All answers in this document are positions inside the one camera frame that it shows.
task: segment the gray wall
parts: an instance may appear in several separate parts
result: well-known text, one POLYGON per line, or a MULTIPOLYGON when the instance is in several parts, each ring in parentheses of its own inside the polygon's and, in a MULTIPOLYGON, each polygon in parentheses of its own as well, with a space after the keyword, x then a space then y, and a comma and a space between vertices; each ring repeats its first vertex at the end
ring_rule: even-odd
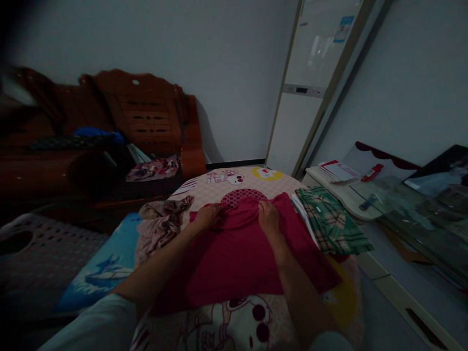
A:
POLYGON ((468 2, 395 0, 312 164, 356 141, 424 165, 468 146, 468 2))
POLYGON ((57 83, 120 68, 199 100, 208 161, 264 158, 297 0, 42 1, 9 61, 57 83))

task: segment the folded clothes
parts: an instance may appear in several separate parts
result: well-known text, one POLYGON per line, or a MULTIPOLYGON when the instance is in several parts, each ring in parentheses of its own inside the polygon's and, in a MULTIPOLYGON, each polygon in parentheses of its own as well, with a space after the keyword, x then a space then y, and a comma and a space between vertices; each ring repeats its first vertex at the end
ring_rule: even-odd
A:
MULTIPOLYGON (((198 236, 156 299, 163 315, 259 293, 282 294, 276 262, 258 224, 258 198, 244 197, 222 212, 218 226, 198 236)), ((286 193, 270 200, 286 242, 319 293, 341 277, 314 244, 286 193)), ((196 218, 190 213, 190 220, 196 218)))
POLYGON ((324 187, 297 189, 295 194, 306 212, 309 232, 322 252, 348 255, 374 250, 341 203, 324 187))
POLYGON ((180 201, 154 201, 143 205, 138 213, 143 220, 136 227, 139 234, 135 250, 137 265, 144 263, 179 234, 182 212, 193 201, 194 197, 189 195, 180 201))
POLYGON ((320 249, 317 239, 315 238, 315 235, 313 234, 313 230, 309 222, 309 217, 307 217, 307 212, 306 212, 306 209, 304 208, 304 205, 302 204, 301 200, 299 200, 296 194, 292 194, 291 199, 292 199, 292 204, 294 205, 294 208, 296 208, 297 212, 301 216, 302 221, 306 224, 307 230, 309 234, 311 235, 312 240, 320 249))
POLYGON ((125 178, 128 182, 150 181, 170 178, 176 175, 179 169, 179 158, 172 155, 165 158, 155 158, 151 162, 136 165, 125 178))

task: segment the pink shirt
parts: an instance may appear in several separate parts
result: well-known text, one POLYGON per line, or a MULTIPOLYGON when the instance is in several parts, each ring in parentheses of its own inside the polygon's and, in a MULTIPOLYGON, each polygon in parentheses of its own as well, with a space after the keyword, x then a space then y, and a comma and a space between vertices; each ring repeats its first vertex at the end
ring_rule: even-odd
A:
MULTIPOLYGON (((280 213, 288 246, 319 293, 341 277, 299 221, 289 196, 270 200, 280 213)), ((193 221, 197 212, 190 213, 193 221)), ((253 294, 283 294, 270 245, 258 224, 258 200, 242 199, 223 213, 216 229, 200 235, 156 300, 157 315, 193 309, 253 294)))

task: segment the blue pillow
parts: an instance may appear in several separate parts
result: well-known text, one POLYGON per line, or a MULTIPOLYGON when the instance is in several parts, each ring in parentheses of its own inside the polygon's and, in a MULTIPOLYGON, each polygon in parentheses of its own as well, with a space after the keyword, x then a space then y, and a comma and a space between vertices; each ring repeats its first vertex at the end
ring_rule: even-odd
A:
POLYGON ((126 215, 109 240, 73 279, 52 312, 89 307, 130 275, 135 267, 140 221, 138 213, 126 215))

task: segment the label sticker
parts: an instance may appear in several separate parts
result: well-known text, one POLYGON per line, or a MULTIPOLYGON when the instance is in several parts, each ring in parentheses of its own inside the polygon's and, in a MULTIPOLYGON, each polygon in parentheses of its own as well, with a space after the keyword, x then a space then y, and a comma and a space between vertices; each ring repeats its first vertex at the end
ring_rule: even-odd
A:
POLYGON ((345 16, 341 19, 338 32, 335 34, 335 40, 333 42, 344 42, 348 36, 348 32, 351 29, 352 21, 354 16, 345 16))

